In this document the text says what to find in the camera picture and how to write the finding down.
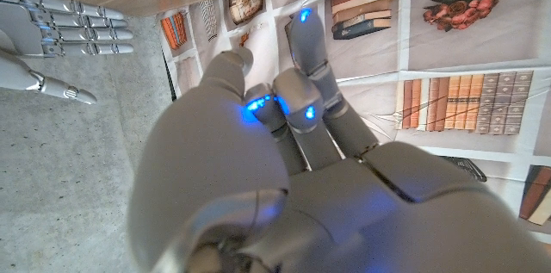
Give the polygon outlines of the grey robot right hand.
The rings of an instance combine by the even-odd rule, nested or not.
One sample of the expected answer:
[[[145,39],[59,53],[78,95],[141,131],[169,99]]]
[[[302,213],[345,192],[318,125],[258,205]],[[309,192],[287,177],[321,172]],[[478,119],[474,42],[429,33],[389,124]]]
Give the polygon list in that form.
[[[1,86],[94,104],[87,90],[33,70],[22,59],[132,53],[124,15],[77,0],[1,0]]]

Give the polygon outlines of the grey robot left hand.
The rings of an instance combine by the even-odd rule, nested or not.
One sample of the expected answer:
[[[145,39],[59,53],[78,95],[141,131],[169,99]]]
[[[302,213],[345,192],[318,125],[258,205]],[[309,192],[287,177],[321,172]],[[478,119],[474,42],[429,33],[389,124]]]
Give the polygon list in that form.
[[[296,67],[245,88],[219,53],[160,116],[133,180],[128,236],[144,272],[547,272],[542,245],[484,184],[402,142],[343,98],[309,9]]]

